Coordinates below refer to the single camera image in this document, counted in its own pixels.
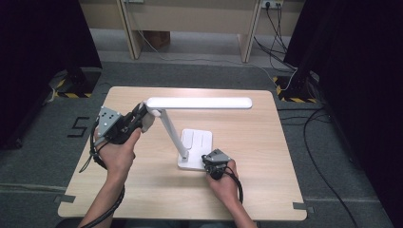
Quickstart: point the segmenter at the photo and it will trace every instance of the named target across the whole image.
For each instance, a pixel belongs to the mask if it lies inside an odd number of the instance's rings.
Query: white desk lamp
[[[166,109],[249,109],[252,100],[233,98],[149,98],[145,105],[149,113],[160,117],[169,137],[179,151],[178,166],[181,169],[204,170],[202,155],[212,151],[213,134],[210,131],[184,129],[182,140],[166,113]]]

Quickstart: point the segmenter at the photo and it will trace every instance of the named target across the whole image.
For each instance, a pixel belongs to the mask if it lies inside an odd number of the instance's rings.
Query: power socket
[[[261,7],[266,9],[266,3],[270,3],[271,10],[277,10],[282,8],[283,0],[263,0],[261,1]]]

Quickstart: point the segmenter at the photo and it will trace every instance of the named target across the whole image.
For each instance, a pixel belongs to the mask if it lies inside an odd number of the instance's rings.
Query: black strap
[[[89,224],[82,226],[82,228],[94,227],[94,226],[98,225],[99,223],[101,223],[106,218],[108,218],[109,216],[111,216],[115,212],[115,210],[119,207],[119,205],[121,204],[122,200],[124,199],[124,196],[125,196],[125,186],[122,189],[121,195],[119,195],[118,199],[116,200],[116,202],[112,205],[112,207],[109,210],[107,210],[103,215],[99,216],[98,218],[96,218],[95,220],[90,222]]]
[[[238,187],[238,191],[240,192],[240,203],[243,203],[243,189],[242,189],[242,184],[240,184],[240,180],[235,176],[234,171],[232,170],[232,168],[230,167],[226,167],[229,170],[231,170],[232,173],[229,173],[227,171],[222,171],[224,174],[228,175],[229,177],[232,178],[232,180],[234,180],[234,182],[237,184]]]
[[[94,161],[96,163],[98,163],[99,165],[101,165],[104,169],[107,170],[106,165],[104,163],[104,161],[101,160],[100,158],[100,151],[102,148],[104,148],[104,146],[106,146],[109,142],[106,142],[105,144],[103,144],[101,146],[101,148],[99,148],[97,150],[97,148],[95,147],[95,143],[94,143],[94,133],[95,133],[95,128],[97,127],[99,123],[99,118],[97,118],[97,120],[95,121],[94,125],[91,128],[91,133],[89,135],[89,158],[86,161],[86,163],[83,165],[83,167],[80,169],[79,173],[82,173],[84,170],[86,170],[86,168],[89,165],[89,162],[91,161],[91,158],[94,159]]]

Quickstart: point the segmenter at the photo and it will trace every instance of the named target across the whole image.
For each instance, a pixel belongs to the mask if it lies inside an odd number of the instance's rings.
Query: electrical cord
[[[317,111],[323,109],[321,108],[278,108],[278,111]]]
[[[278,9],[278,28],[276,28],[275,24],[273,23],[272,18],[270,17],[269,8],[270,8],[270,3],[267,2],[266,3],[266,14],[267,14],[267,17],[269,18],[270,24],[272,24],[273,30],[276,33],[273,43],[275,43],[277,41],[278,44],[283,48],[283,50],[286,51],[287,47],[284,45],[284,42],[282,41],[282,37],[280,36],[280,31],[278,31],[278,30],[280,30],[280,23],[281,23],[281,17],[279,14],[280,9]]]
[[[326,124],[331,124],[332,122],[330,121],[323,121],[321,119],[319,119],[319,117],[322,116],[327,116],[327,114],[323,114],[320,116],[316,116],[313,119],[311,119],[312,121],[318,121],[318,122],[322,122],[322,123],[326,123]],[[286,120],[292,120],[292,119],[309,119],[309,117],[302,117],[302,116],[298,116],[298,117],[287,117],[287,118],[281,118],[281,121],[286,121]],[[305,123],[282,123],[282,125],[304,125]]]
[[[317,170],[318,174],[322,177],[322,179],[324,180],[324,182],[326,183],[326,185],[329,187],[329,189],[335,194],[335,196],[337,197],[337,199],[340,201],[341,205],[344,207],[344,209],[345,209],[345,210],[347,211],[347,213],[349,214],[349,217],[350,217],[350,219],[352,220],[354,226],[357,228],[358,225],[357,225],[357,223],[356,223],[356,221],[355,221],[355,218],[353,217],[353,214],[350,212],[349,208],[346,206],[346,204],[344,203],[343,199],[341,199],[341,197],[338,195],[338,193],[337,193],[336,190],[333,188],[333,186],[332,186],[332,185],[326,180],[326,178],[323,176],[322,172],[320,171],[319,167],[317,166],[317,163],[315,162],[314,157],[312,156],[311,150],[310,150],[310,148],[309,148],[309,146],[308,146],[308,142],[307,142],[307,140],[306,140],[306,127],[307,127],[308,123],[313,120],[314,116],[315,116],[319,111],[321,111],[321,110],[323,110],[323,107],[320,108],[320,109],[318,109],[318,110],[316,110],[316,111],[308,118],[308,120],[305,122],[305,124],[304,124],[304,126],[303,126],[303,140],[304,140],[304,143],[305,143],[305,147],[306,147],[306,150],[307,150],[307,152],[308,152],[308,155],[309,155],[309,157],[310,157],[310,159],[311,159],[311,161],[312,161],[312,163],[313,163],[315,169]]]
[[[56,89],[54,89],[53,87],[51,88],[52,92],[51,92],[51,97],[49,100],[45,101],[45,104],[47,103],[51,103],[54,101],[54,98],[56,97]]]
[[[211,60],[211,59],[203,59],[203,58],[195,58],[195,59],[165,58],[165,57],[163,57],[163,56],[161,55],[161,53],[160,53],[158,50],[156,50],[156,49],[148,42],[147,39],[145,39],[145,37],[144,37],[144,35],[143,35],[143,33],[142,33],[141,28],[139,28],[139,30],[137,30],[137,31],[138,31],[138,33],[140,34],[140,36],[143,37],[143,39],[145,40],[145,42],[150,46],[150,48],[153,49],[153,50],[158,54],[159,58],[162,59],[162,60],[164,60],[164,61],[189,61],[189,62],[194,62],[194,61],[206,61],[206,62],[212,62],[212,63],[229,63],[229,64],[233,64],[233,65],[238,65],[238,66],[256,67],[256,68],[261,69],[261,70],[267,75],[267,77],[270,79],[270,81],[272,81],[272,83],[273,83],[275,86],[277,86],[276,83],[275,83],[275,81],[273,80],[272,76],[270,75],[270,73],[269,73],[266,69],[264,69],[263,67],[254,65],[254,64],[245,64],[245,63],[239,63],[239,62],[234,62],[234,61],[230,61],[230,60]]]
[[[229,173],[229,172],[227,172],[225,170],[220,170],[220,169],[216,169],[216,171],[228,175],[237,184],[238,191],[240,193],[240,203],[243,203],[243,189],[242,189],[242,184],[240,184],[240,180],[235,176],[234,171],[232,170],[232,168],[226,166],[225,169],[231,170],[231,173]]]
[[[86,161],[86,163],[84,164],[84,166],[80,169],[79,173],[82,173],[84,170],[86,170],[86,168],[88,167],[92,158],[94,159],[95,162],[97,162],[99,165],[101,165],[104,169],[107,169],[105,163],[101,160],[99,153],[100,153],[101,149],[104,148],[104,146],[109,144],[109,142],[106,141],[106,143],[104,143],[98,150],[97,150],[96,144],[94,142],[95,129],[98,124],[99,124],[99,117],[96,119],[94,125],[91,128],[91,133],[89,134],[89,144],[90,144],[89,158]],[[118,199],[116,199],[115,203],[112,205],[111,208],[109,208],[105,213],[103,213],[102,215],[100,215],[98,218],[96,218],[92,222],[88,223],[87,225],[83,226],[82,228],[94,227],[94,226],[98,225],[99,223],[101,223],[103,220],[107,219],[119,207],[119,205],[121,204],[124,197],[125,197],[125,186],[122,188],[121,194],[119,195]]]
[[[98,218],[96,218],[95,220],[90,222],[89,224],[82,226],[82,228],[94,227],[94,226],[98,225],[99,223],[101,223],[103,220],[110,217],[115,212],[115,210],[119,207],[119,205],[121,204],[124,197],[125,197],[125,186],[122,188],[121,194],[119,195],[118,199],[116,200],[116,202],[112,205],[112,207],[109,210],[107,210],[105,213],[103,213],[101,216],[99,216]]]
[[[281,34],[281,17],[282,17],[282,7],[280,5],[277,5],[278,9],[278,34],[279,34],[279,40],[282,43],[282,47],[285,53],[287,53],[287,46],[284,45],[284,42],[282,41],[282,34]]]
[[[268,47],[264,46],[263,44],[261,44],[258,41],[258,39],[256,37],[254,37],[254,39],[255,39],[256,43],[259,45],[260,49],[270,56],[270,58],[269,58],[270,65],[272,66],[273,69],[280,71],[280,72],[286,72],[286,73],[293,73],[296,71],[296,69],[294,67],[292,67],[291,65],[289,65],[287,63],[284,63],[277,55],[273,54],[273,52],[278,52],[278,53],[282,53],[282,52],[279,52],[279,51],[273,50],[273,48],[268,48]],[[275,59],[276,61],[278,61],[279,63],[285,65],[286,67],[290,68],[292,71],[275,68],[273,66],[272,58]]]

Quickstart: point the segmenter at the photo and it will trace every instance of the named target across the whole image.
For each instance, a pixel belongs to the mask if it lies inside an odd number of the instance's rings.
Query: right hand
[[[141,129],[137,128],[124,144],[108,143],[99,151],[100,157],[106,165],[108,175],[127,177],[133,160],[136,158],[134,145],[140,139],[141,134]],[[102,142],[97,145],[97,149],[100,149],[105,143]]]
[[[234,171],[234,175],[238,177],[237,165],[235,161],[231,160],[227,163],[227,166]],[[231,169],[225,169],[226,172],[231,173]],[[219,180],[214,180],[209,174],[206,176],[207,182],[210,188],[213,190],[214,195],[219,199],[225,206],[229,206],[232,203],[239,201],[238,199],[238,187],[234,180],[226,174],[222,175]]]

